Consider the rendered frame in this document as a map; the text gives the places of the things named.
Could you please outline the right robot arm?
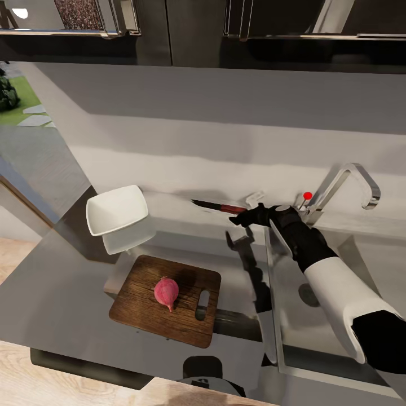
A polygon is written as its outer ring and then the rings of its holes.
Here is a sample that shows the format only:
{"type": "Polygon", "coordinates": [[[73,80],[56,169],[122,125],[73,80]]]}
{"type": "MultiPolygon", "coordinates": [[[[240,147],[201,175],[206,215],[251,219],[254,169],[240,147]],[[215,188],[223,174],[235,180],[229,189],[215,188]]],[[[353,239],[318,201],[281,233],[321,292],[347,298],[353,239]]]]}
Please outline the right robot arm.
{"type": "Polygon", "coordinates": [[[265,208],[259,191],[246,198],[248,209],[229,217],[235,225],[271,227],[297,261],[343,348],[367,363],[406,402],[406,319],[370,289],[328,247],[323,234],[310,229],[291,205],[265,208]]]}

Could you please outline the parer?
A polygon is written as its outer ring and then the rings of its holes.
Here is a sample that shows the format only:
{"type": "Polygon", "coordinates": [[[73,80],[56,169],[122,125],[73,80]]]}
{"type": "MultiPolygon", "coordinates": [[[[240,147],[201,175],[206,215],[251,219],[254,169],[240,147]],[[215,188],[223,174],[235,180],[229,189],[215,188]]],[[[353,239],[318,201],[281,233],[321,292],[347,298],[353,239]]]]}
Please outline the parer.
{"type": "Polygon", "coordinates": [[[228,211],[232,211],[234,213],[242,213],[242,211],[247,210],[246,208],[240,208],[240,207],[236,207],[236,206],[229,206],[229,205],[225,205],[225,204],[221,205],[221,204],[215,204],[215,203],[199,201],[199,200],[193,200],[193,201],[195,203],[197,203],[197,204],[210,206],[210,207],[214,207],[214,208],[219,208],[221,210],[228,210],[228,211]]]}

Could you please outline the vidalia onion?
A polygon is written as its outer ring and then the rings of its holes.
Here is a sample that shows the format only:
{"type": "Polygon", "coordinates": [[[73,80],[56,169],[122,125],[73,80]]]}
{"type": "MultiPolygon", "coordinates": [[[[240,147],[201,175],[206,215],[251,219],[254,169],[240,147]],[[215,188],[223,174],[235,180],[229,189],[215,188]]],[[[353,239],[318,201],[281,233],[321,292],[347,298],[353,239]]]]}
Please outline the vidalia onion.
{"type": "Polygon", "coordinates": [[[170,311],[173,311],[173,302],[177,296],[177,283],[172,279],[168,279],[167,276],[162,277],[155,287],[155,298],[157,301],[167,306],[170,311]]]}

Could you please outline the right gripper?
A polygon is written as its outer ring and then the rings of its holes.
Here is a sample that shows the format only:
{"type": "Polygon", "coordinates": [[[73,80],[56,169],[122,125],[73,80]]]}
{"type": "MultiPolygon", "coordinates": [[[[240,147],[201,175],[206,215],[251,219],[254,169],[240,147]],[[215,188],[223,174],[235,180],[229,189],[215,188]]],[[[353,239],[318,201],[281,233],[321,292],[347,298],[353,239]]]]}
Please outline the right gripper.
{"type": "Polygon", "coordinates": [[[233,222],[235,225],[239,226],[240,224],[246,228],[251,224],[258,224],[262,225],[259,221],[259,212],[265,209],[264,204],[259,202],[258,207],[250,210],[242,211],[241,214],[237,215],[237,217],[229,217],[230,221],[233,222]]]}

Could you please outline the cutting board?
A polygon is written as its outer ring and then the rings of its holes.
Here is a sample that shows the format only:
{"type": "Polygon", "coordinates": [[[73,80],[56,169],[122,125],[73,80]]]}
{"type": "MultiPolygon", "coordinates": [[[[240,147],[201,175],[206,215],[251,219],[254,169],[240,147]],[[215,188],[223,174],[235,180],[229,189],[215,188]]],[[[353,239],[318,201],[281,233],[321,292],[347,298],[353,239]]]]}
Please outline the cutting board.
{"type": "Polygon", "coordinates": [[[220,283],[221,275],[216,271],[140,255],[109,310],[109,318],[207,348],[213,335],[220,283]],[[173,311],[155,298],[155,287],[164,276],[178,285],[173,311]],[[195,314],[202,289],[208,289],[210,295],[206,316],[199,321],[195,314]]]}

